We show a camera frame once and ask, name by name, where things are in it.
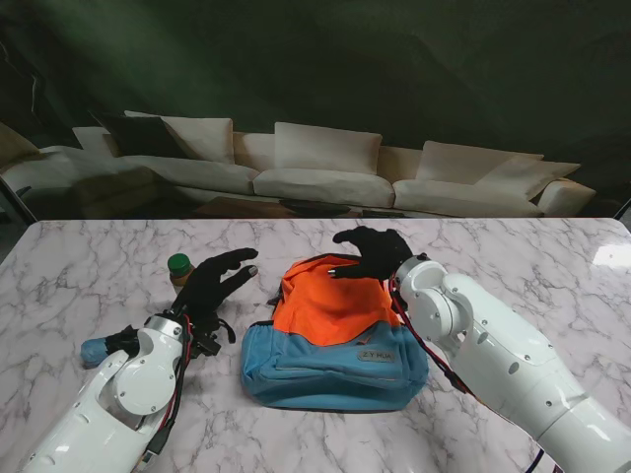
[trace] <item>white marble surface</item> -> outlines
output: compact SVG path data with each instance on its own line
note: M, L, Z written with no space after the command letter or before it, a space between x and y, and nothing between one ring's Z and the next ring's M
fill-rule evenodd
M631 236L612 220L363 221L476 278L542 330L583 385L631 425ZM242 246L260 272L222 316L241 340L297 259L350 250L351 220L91 221L32 226L0 266L0 471L13 472L90 372L81 343L140 326L174 298L169 255L193 262ZM240 345L186 372L155 473L521 472L536 446L436 369L405 410L324 414L260 407L241 390ZM550 472L545 458L536 471Z

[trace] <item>orange fabric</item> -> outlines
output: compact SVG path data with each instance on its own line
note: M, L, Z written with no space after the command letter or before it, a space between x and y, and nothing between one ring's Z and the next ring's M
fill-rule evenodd
M374 279L333 279L327 271L356 261L326 255L294 264L283 277L283 300L274 328L298 333L314 345L346 343L380 320L400 325L391 299Z

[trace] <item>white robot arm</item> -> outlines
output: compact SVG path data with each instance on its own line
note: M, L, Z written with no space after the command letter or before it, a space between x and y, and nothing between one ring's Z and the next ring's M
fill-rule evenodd
M565 473L631 471L631 430L581 387L550 341L473 279L423 256L397 270L413 329L482 403L526 431Z
M117 473L145 469L160 453L147 447L169 415L183 335L179 323L150 317L138 330L138 355L129 359L119 350L108 356L22 471Z

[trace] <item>wire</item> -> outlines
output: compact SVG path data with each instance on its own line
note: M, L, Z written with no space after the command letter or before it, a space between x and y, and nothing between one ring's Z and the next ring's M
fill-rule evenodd
M541 461L541 458L543 458L543 448L539 449L539 453L536 455L536 457L534 458L534 460L532 461L532 463L528 467L528 470L526 470L525 473L532 473L534 469L536 468L536 466L539 464L539 461Z
M398 292L394 290L394 284L392 282L392 278L388 280L388 290L390 292L390 296L392 297L392 303L394 304L394 307L396 308L396 311L398 312L399 316L403 320L403 323L405 324L407 329L410 331L410 333L414 336L414 338L416 339L418 344L421 346L421 348L429 355L429 357L434 361L434 363L438 366L438 368L447 377L450 383L455 388L459 388L460 391L466 394L471 394L473 397L475 397L478 400L478 402L481 402L480 399L478 399L475 396L475 394L471 392L471 390L466 386L466 384L464 384L464 382L460 379L460 377L450 368L447 362L445 362L441 357L439 357L436 353L434 353L434 351L430 347L427 346L427 344L420 337L420 335L416 333L416 330L414 330L414 327L412 327L412 322L410 322L410 319L407 316L407 313L405 313L405 310L403 310L403 307L399 301Z
M186 327L190 327L190 320L188 318L188 315L184 314L183 315L184 318L186 319ZM187 330L188 334L189 334L189 341L188 341L188 350L187 350L187 355L186 355L186 366L188 366L188 363L190 362L190 347L192 344L192 336L190 336L190 330ZM182 344L182 357L184 357L184 353L183 353L183 349L186 348L183 344ZM179 369L180 369L180 365L177 366L177 378L179 379ZM172 409L174 407L174 401L175 401L175 392L174 394L171 396L171 401L169 401L169 408L167 409L167 413L164 417L164 419L162 420L162 424L160 424L160 427L158 428L158 430L160 430L162 427L165 426L165 424L167 423L167 420L169 419L169 416L171 415Z
M179 402L181 401L181 392L184 386L184 371L186 370L186 366L190 361L190 345L192 342L192 336L190 334L190 321L188 316L184 313L182 315L183 321L183 340L182 340L182 354L179 358L179 371L177 373L177 383L175 384L175 400L173 405L173 410L171 412L171 416L169 420L165 423L167 429L173 427L175 423L175 418L177 417L177 413L179 412Z

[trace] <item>coffee table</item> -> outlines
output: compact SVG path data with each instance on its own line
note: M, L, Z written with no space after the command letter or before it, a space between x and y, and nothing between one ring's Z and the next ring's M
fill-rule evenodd
M336 219L357 219L361 213L351 210L336 215ZM321 215L298 214L283 207L278 202L262 202L258 200L235 199L232 197L216 197L207 204L193 211L197 219L313 219Z

